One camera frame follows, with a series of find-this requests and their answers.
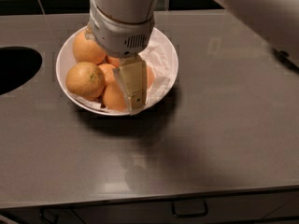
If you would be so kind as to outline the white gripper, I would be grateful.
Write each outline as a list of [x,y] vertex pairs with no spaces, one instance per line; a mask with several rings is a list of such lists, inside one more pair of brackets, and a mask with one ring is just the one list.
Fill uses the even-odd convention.
[[90,0],[88,27],[94,41],[108,55],[125,58],[113,73],[131,115],[141,112],[147,99],[147,65],[137,54],[150,41],[153,2],[119,0],[116,5],[113,0]]

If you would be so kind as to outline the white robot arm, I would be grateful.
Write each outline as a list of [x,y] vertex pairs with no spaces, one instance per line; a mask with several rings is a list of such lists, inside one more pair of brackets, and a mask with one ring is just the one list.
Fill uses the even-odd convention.
[[[108,55],[119,58],[115,76],[131,113],[146,103],[143,51],[153,31],[158,0],[90,0],[88,28]],[[287,59],[299,64],[299,0],[212,0]]]

